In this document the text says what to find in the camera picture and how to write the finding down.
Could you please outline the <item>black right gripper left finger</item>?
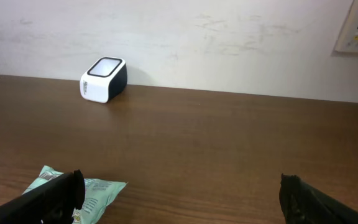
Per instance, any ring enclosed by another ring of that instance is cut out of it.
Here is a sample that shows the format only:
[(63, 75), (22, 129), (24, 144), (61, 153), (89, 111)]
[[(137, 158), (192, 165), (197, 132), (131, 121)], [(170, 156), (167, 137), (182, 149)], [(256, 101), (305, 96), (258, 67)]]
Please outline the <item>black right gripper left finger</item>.
[(0, 206), (0, 224), (72, 224), (85, 201), (80, 170), (64, 173)]

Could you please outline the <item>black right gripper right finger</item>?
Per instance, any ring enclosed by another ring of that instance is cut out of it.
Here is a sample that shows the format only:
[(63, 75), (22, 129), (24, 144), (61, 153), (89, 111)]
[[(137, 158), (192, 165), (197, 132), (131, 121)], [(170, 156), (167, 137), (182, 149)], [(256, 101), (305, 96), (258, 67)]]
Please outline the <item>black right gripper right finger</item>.
[(357, 211), (297, 175), (281, 175), (279, 202), (286, 224), (358, 224)]

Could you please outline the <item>mint green wipes packet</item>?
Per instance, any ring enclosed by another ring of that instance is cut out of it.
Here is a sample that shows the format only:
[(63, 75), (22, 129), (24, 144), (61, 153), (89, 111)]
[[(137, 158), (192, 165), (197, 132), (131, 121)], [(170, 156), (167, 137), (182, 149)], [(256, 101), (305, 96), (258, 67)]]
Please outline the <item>mint green wipes packet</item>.
[[(23, 194), (62, 175), (52, 167), (43, 166), (39, 176), (25, 189)], [(126, 186), (125, 182), (113, 182), (101, 179), (85, 179), (85, 201), (81, 210), (74, 209), (73, 224), (97, 223), (119, 192)]]

